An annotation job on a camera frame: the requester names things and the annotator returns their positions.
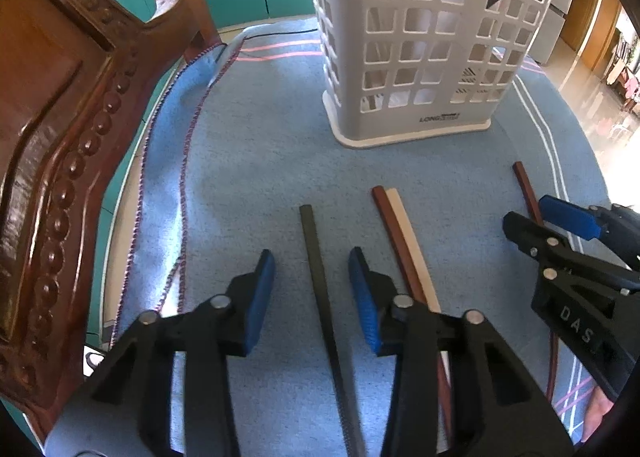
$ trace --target person's hand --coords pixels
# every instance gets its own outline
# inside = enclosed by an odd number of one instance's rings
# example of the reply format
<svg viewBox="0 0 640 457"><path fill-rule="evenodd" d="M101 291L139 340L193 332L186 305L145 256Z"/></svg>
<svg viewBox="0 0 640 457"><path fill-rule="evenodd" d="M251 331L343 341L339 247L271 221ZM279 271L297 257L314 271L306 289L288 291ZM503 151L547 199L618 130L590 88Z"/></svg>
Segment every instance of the person's hand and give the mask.
<svg viewBox="0 0 640 457"><path fill-rule="evenodd" d="M585 442L597 427L602 423L602 418L609 413L613 403L607 399L600 387L595 387L591 399L584 413L584 428L582 429L582 442Z"/></svg>

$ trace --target blue rug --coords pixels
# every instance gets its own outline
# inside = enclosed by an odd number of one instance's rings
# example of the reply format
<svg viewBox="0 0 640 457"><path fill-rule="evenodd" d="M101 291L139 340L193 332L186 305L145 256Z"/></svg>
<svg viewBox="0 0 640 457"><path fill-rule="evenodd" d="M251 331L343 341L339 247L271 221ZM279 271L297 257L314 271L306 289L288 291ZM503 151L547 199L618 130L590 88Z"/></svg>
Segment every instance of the blue rug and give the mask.
<svg viewBox="0 0 640 457"><path fill-rule="evenodd" d="M346 455L298 206L314 206L338 352L373 456L395 361L374 357L364 341L349 250L361 246L373 270L403 284L370 188L398 188L443 311L482 310L541 388L548 328L530 309L537 267L501 229L508 211L527 213L511 165L524 163L538 196L610 204L577 119L531 60L485 132L348 150L335 141L322 105L317 40L315 19L280 22L248 28L202 56L156 111L143 158L116 336L142 310L191 310L224 291L263 248L276 258L260 342L228 366L246 457ZM597 243L572 241L611 258ZM592 386L563 345L554 403L574 441ZM174 396L179 411L179 383ZM173 439L180 449L179 429Z"/></svg>

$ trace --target basket base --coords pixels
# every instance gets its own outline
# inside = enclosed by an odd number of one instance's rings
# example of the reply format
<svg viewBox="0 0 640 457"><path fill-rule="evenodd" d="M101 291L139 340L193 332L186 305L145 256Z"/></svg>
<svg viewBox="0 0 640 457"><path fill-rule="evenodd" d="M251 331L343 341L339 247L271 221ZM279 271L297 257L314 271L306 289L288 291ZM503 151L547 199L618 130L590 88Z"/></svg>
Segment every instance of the basket base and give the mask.
<svg viewBox="0 0 640 457"><path fill-rule="evenodd" d="M444 136L446 134L476 132L477 130L486 130L491 126L491 118L489 118L485 122L472 125L438 127L437 129L417 130L416 132L406 132L404 134L395 134L392 136L379 136L377 138L368 138L366 140L350 140L340 132L334 101L327 91L324 91L322 94L322 103L324 103L324 109L326 110L327 117L329 117L329 124L331 125L331 131L334 133L335 139L338 140L338 143L341 145L349 148L379 147L381 145L388 145L392 143L410 142L424 138L433 138L435 136Z"/></svg>

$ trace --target wooden chair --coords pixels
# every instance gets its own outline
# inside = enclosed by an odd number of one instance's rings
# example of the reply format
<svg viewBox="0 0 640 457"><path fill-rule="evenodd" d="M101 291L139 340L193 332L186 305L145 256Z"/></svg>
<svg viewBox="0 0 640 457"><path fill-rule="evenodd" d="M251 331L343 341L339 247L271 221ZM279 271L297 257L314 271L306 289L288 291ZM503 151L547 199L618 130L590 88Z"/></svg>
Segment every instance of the wooden chair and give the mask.
<svg viewBox="0 0 640 457"><path fill-rule="evenodd" d="M220 42L204 0L0 0L0 393L44 440L82 383L98 213L159 78Z"/></svg>

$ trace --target white laundry basket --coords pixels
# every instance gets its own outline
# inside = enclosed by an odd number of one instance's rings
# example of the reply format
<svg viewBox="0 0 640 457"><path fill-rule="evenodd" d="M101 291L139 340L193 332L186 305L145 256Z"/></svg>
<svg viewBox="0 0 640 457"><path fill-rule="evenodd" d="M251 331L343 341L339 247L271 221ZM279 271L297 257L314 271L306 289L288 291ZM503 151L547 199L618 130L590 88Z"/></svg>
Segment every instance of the white laundry basket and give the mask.
<svg viewBox="0 0 640 457"><path fill-rule="evenodd" d="M336 138L357 148L487 129L549 1L314 0Z"/></svg>

